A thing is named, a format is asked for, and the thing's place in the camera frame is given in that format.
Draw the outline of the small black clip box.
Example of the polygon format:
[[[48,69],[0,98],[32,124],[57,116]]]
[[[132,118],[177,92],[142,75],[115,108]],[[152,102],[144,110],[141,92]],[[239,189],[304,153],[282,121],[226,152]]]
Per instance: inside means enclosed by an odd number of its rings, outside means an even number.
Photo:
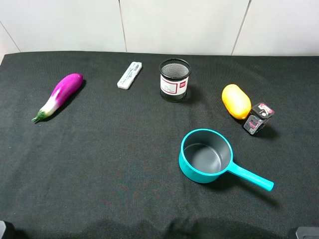
[[[242,127],[250,134],[255,135],[266,122],[274,115],[275,111],[263,102],[254,105]]]

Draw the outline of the yellow toy mango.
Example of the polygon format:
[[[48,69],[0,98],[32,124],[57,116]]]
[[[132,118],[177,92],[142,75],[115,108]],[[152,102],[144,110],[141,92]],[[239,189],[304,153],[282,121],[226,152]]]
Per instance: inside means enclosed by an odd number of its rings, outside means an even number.
[[[250,98],[235,84],[223,89],[222,101],[230,115],[238,120],[244,120],[252,107]]]

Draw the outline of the white plastic pen case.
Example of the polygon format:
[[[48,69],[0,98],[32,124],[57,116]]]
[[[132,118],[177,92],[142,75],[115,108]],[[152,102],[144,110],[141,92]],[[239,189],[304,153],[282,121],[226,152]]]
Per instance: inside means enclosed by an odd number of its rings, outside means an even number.
[[[120,80],[117,82],[117,87],[120,89],[128,90],[141,69],[141,62],[132,62],[125,73],[122,75]]]

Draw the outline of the black mesh pen holder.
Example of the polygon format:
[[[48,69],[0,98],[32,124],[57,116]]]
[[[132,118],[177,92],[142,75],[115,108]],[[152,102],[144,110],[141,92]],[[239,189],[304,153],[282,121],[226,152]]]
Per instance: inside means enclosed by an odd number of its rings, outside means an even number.
[[[188,79],[191,66],[188,62],[178,58],[171,58],[161,62],[160,95],[168,102],[176,103],[186,97]]]

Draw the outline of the teal toy saucepan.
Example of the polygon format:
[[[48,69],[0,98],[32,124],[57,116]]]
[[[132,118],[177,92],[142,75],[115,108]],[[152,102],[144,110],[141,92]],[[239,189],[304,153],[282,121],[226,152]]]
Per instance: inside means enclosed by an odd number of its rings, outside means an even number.
[[[197,183],[211,183],[225,172],[230,172],[267,191],[274,183],[237,165],[229,141],[220,133],[199,128],[182,139],[178,157],[183,174]]]

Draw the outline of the purple toy eggplant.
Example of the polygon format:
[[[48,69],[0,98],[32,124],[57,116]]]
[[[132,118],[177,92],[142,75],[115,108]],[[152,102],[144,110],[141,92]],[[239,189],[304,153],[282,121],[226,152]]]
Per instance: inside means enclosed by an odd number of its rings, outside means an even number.
[[[53,115],[65,101],[75,93],[83,84],[84,77],[79,73],[73,73],[64,77],[54,88],[45,105],[39,110],[31,121],[36,122]]]

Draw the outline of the black table cloth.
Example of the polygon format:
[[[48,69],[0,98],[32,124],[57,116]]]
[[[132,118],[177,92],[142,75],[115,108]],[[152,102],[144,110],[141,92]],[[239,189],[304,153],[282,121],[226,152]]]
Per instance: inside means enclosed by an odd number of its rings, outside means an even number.
[[[8,54],[0,66],[0,218],[22,239],[286,239],[319,224],[319,59],[183,55],[186,98],[160,96],[169,55]],[[142,69],[128,90],[117,82]],[[67,75],[81,87],[32,122]],[[275,113],[255,135],[230,115],[237,85]],[[241,167],[274,182],[267,192],[230,173],[197,184],[178,165],[191,130],[224,135]]]

